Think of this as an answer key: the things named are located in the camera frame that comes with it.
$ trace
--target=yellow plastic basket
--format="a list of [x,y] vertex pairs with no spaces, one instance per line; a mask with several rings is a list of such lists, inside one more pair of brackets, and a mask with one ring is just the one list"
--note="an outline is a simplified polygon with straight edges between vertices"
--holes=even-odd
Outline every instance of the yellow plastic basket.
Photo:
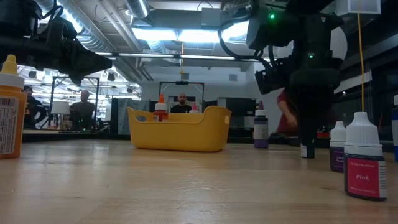
[[203,114],[169,114],[166,122],[153,121],[150,112],[127,110],[131,143],[136,148],[217,152],[226,145],[231,117],[226,108],[209,106]]

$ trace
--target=red shirt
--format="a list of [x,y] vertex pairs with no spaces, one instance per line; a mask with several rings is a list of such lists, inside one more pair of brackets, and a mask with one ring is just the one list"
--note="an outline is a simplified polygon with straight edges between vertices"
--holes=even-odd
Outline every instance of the red shirt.
[[[286,95],[285,90],[282,91],[282,93],[280,93],[280,95],[277,98],[277,102],[279,104],[279,102],[281,101],[286,101],[288,102],[288,98]],[[289,111],[292,113],[292,115],[294,115],[297,119],[297,116],[295,115],[295,113],[289,108]],[[299,135],[299,126],[296,127],[290,127],[287,124],[287,118],[286,115],[282,113],[282,116],[280,117],[279,120],[279,125],[278,125],[278,129],[277,129],[278,133],[283,133],[286,134],[288,136],[298,136]]]
[[[280,95],[277,98],[278,104],[281,101],[286,101],[287,103],[289,102],[289,99],[286,95],[285,90],[283,90],[282,93],[280,93]],[[291,108],[289,108],[289,111],[292,113],[293,116],[296,117],[297,122],[299,122],[299,119],[298,119],[297,115],[294,113],[294,111],[292,111]],[[332,109],[330,109],[328,111],[327,120],[328,120],[328,124],[334,125],[336,123],[335,114]],[[277,129],[277,133],[283,133],[287,136],[298,136],[299,135],[299,126],[297,125],[296,127],[290,127],[287,123],[286,115],[282,113],[282,116],[280,117],[278,129]]]

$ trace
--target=product label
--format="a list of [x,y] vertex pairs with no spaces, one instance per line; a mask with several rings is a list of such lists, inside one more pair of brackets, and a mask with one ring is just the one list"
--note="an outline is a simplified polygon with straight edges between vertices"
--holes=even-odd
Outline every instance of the product label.
[[365,197],[386,198],[386,162],[347,159],[348,192]]
[[344,169],[344,151],[333,151],[331,161],[334,168]]
[[306,156],[307,156],[307,147],[301,145],[301,157],[306,157]]
[[267,140],[268,139],[268,125],[266,124],[255,124],[253,139],[255,140]]
[[12,154],[18,125],[19,99],[0,96],[0,154]]

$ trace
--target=pink label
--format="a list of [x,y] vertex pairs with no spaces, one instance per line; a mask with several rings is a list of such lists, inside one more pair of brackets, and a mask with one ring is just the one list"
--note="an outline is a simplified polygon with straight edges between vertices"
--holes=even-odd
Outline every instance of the pink label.
[[386,197],[384,161],[347,159],[348,192],[365,197]]

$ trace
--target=robotic arm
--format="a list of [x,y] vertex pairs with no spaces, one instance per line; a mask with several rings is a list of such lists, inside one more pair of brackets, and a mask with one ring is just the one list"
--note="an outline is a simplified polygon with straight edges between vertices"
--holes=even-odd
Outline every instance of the robotic arm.
[[[219,30],[220,44],[236,59],[256,59],[265,67],[255,74],[261,94],[285,87],[295,103],[300,123],[300,140],[304,147],[314,148],[317,130],[331,108],[333,90],[340,85],[342,59],[333,58],[331,32],[343,25],[336,15],[319,13],[333,0],[290,0],[284,11],[253,0],[244,16],[226,21]],[[253,56],[237,55],[225,45],[221,33],[231,23],[249,20],[246,44],[255,50]],[[274,59],[273,46],[284,47],[291,41],[293,51],[287,58]],[[261,58],[268,47],[270,63]],[[305,157],[314,158],[313,150]]]
[[[44,16],[34,0],[0,1],[0,62],[14,54],[20,65],[57,69],[76,84],[85,75],[111,68],[110,59],[82,46],[72,23],[60,17],[62,12],[56,0]],[[47,28],[38,33],[38,21],[46,17],[50,17]]]

